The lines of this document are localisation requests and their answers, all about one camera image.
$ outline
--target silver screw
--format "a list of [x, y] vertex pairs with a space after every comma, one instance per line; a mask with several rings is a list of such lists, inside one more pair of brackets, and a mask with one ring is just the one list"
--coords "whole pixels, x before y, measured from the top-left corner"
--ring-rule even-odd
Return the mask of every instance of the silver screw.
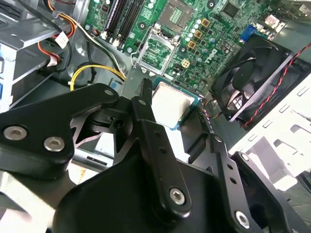
[[6, 128], [3, 135], [6, 139], [18, 141], [27, 136], [27, 131], [23, 127], [14, 125]]
[[247, 156], [246, 154], [241, 153], [240, 155], [242, 156], [242, 158], [243, 158], [244, 160], [249, 161], [249, 158], [248, 158], [248, 156]]
[[243, 214], [241, 211], [237, 211], [235, 212], [235, 218], [241, 226], [243, 226], [245, 229], [249, 229], [249, 221], [245, 214]]
[[106, 93], [107, 95], [113, 96], [113, 92], [112, 92], [112, 91], [105, 90], [105, 93]]
[[218, 142], [222, 142], [222, 139], [219, 136], [215, 135], [214, 137]]
[[44, 147], [48, 151], [60, 152], [65, 148], [65, 142], [61, 137], [49, 137], [45, 139]]
[[145, 101], [138, 100], [138, 102], [141, 103], [142, 105], [146, 105]]
[[185, 195], [177, 188], [170, 190], [170, 197], [177, 205], [183, 205], [185, 203]]

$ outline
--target red and black wire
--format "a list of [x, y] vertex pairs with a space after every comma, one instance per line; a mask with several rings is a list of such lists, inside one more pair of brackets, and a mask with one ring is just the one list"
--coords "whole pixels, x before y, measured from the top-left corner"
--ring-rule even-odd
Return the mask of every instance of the red and black wire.
[[266, 100], [264, 100], [261, 105], [259, 106], [258, 109], [256, 109], [256, 111], [254, 112], [254, 114], [252, 115], [252, 117], [249, 119], [248, 122], [246, 122], [245, 124], [241, 125], [242, 128], [245, 128], [247, 125], [249, 125], [254, 118], [257, 116], [258, 112], [263, 108], [263, 106], [268, 103], [271, 99], [271, 97], [275, 94], [276, 90], [278, 89], [278, 87], [282, 84], [283, 82], [283, 78], [284, 76], [287, 74], [287, 71], [289, 69], [289, 67], [293, 64], [293, 62], [296, 60], [296, 58], [305, 50], [307, 50], [309, 47], [311, 46], [311, 43], [309, 43], [307, 46], [305, 46], [301, 51], [299, 51], [291, 60], [290, 62], [285, 66], [284, 72], [282, 74], [282, 76], [280, 77], [277, 85], [274, 87], [272, 93], [266, 98]]

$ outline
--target chip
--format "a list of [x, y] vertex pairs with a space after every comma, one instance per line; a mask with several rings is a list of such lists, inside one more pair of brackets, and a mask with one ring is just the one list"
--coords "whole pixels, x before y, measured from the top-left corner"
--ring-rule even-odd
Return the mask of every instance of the chip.
[[209, 26], [209, 24], [210, 24], [210, 22], [206, 19], [206, 18], [204, 18], [203, 20], [202, 20], [202, 25], [204, 26], [204, 27], [208, 27]]
[[109, 6], [104, 4], [102, 10], [107, 13], [109, 11]]
[[239, 8], [233, 5], [231, 2], [228, 2], [223, 8], [223, 12], [231, 18], [237, 15]]
[[196, 47], [196, 43], [194, 43], [193, 41], [190, 41], [188, 43], [188, 47], [191, 48], [191, 49], [194, 49]]
[[203, 35], [203, 33], [198, 31], [198, 30], [194, 33], [194, 36], [199, 38], [199, 39], [202, 37], [202, 35]]
[[168, 0], [159, 23], [173, 32], [180, 33], [193, 14], [193, 9], [181, 0]]

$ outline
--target black metal arm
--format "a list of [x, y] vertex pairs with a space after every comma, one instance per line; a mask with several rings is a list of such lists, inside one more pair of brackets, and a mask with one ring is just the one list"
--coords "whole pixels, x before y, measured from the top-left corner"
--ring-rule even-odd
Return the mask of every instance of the black metal arm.
[[181, 126], [197, 166], [177, 161], [151, 82], [141, 88], [128, 100], [95, 84], [0, 115], [0, 169], [41, 180], [62, 177], [75, 147], [114, 134], [114, 166], [66, 194], [53, 233], [310, 232], [246, 155], [228, 157], [200, 111]]

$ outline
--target black ram slot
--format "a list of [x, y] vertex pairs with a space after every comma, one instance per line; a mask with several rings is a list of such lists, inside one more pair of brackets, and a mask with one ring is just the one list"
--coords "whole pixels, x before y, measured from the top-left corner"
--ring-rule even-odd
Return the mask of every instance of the black ram slot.
[[123, 10], [127, 4], [128, 0], [117, 0], [115, 1], [114, 7], [111, 10], [110, 16], [109, 16], [109, 20], [108, 23], [106, 25], [106, 31], [108, 31], [109, 33], [113, 34], [119, 19], [121, 18], [122, 14], [123, 14]]
[[132, 2], [119, 33], [122, 36], [122, 39], [126, 39], [128, 37], [143, 4], [144, 0], [136, 0]]

